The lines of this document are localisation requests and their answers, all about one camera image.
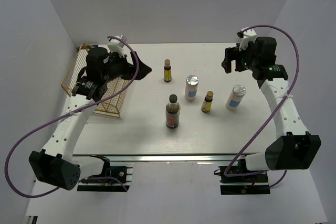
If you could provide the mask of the dark sauce bottle black cap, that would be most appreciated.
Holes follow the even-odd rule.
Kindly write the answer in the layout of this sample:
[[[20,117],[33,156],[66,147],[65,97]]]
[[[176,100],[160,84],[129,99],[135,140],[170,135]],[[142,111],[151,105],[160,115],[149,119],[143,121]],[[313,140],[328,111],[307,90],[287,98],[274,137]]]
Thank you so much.
[[[165,115],[166,115],[165,123],[166,126],[171,129],[177,128],[180,122],[181,106],[177,100],[178,100],[177,95],[171,94],[169,96],[169,102],[165,107]]]

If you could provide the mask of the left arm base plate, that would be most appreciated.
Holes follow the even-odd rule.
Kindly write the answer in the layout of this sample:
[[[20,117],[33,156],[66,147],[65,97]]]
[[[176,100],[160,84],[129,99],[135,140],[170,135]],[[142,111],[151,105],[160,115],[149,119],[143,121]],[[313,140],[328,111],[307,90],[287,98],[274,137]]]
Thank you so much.
[[[77,191],[126,193],[130,188],[132,175],[132,163],[110,163],[110,168],[106,172],[82,179],[77,185]]]

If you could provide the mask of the white jar foil lid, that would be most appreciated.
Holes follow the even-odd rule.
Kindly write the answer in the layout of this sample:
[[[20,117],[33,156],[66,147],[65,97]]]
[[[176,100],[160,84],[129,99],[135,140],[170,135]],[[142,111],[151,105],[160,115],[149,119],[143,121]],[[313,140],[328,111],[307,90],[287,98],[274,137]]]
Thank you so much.
[[[226,109],[234,111],[239,106],[243,97],[246,94],[246,88],[243,85],[237,84],[232,88],[232,91],[225,104]]]
[[[199,78],[196,75],[189,75],[186,78],[184,97],[187,101],[194,101],[197,94]]]

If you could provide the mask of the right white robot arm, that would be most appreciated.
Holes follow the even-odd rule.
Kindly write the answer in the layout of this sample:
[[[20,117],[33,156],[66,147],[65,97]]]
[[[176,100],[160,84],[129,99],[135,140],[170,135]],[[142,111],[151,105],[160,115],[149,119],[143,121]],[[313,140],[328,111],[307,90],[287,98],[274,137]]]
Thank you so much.
[[[238,166],[235,176],[245,182],[268,170],[308,169],[321,146],[319,136],[312,135],[299,116],[288,74],[276,64],[276,45],[274,38],[258,37],[245,49],[226,48],[222,62],[226,73],[232,71],[233,61],[237,72],[252,72],[271,110],[266,121],[273,120],[276,127],[276,140],[265,151],[246,155],[245,163]]]

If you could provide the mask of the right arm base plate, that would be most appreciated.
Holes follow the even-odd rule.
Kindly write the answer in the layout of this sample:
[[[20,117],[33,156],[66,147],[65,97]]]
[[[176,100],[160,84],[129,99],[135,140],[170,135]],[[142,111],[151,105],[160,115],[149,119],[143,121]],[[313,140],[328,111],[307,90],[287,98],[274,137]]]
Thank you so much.
[[[267,174],[252,176],[227,177],[224,171],[227,166],[219,166],[213,174],[220,177],[221,195],[269,195],[270,189]]]

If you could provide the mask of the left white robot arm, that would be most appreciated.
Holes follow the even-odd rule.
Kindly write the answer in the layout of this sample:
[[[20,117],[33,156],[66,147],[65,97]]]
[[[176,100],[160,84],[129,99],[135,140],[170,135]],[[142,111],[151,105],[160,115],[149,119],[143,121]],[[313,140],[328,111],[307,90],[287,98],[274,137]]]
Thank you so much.
[[[72,157],[89,116],[108,89],[107,84],[117,78],[141,80],[152,71],[138,59],[136,52],[130,55],[131,63],[122,52],[103,47],[88,50],[86,66],[79,71],[72,89],[69,117],[60,121],[41,151],[33,151],[29,156],[29,163],[40,182],[72,190],[79,180],[91,175],[101,182],[110,178],[111,168],[106,158],[91,157],[85,173],[85,169],[76,164]]]

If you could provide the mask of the small yellow bottle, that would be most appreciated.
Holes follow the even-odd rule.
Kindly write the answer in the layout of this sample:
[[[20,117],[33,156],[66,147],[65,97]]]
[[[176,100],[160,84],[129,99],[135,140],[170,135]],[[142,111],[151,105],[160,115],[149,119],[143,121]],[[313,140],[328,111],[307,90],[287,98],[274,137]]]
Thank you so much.
[[[164,61],[164,75],[163,80],[165,82],[170,82],[172,80],[172,74],[171,74],[171,62],[169,59],[165,59]]]
[[[213,95],[213,91],[207,92],[201,107],[202,112],[207,113],[211,110]]]

